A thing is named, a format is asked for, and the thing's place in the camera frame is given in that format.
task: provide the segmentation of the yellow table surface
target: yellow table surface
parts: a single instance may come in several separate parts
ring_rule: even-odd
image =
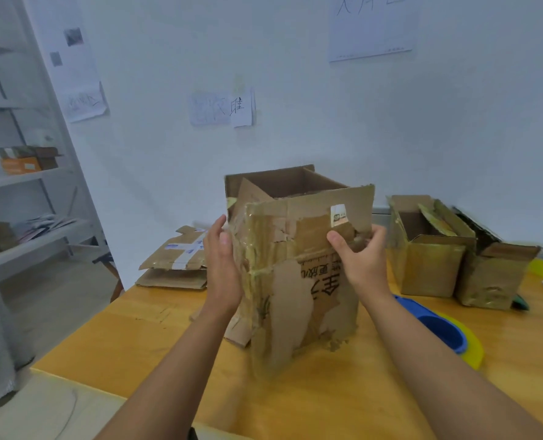
[[[391,287],[397,292],[393,281]],[[532,308],[528,313],[414,298],[471,328],[486,352],[480,372],[543,422],[540,278],[529,274],[520,293]],[[187,328],[205,296],[133,287],[34,368],[129,397]],[[224,341],[196,421],[254,439],[433,437],[361,306],[358,325],[339,350],[309,349],[274,381],[253,378],[249,352]]]

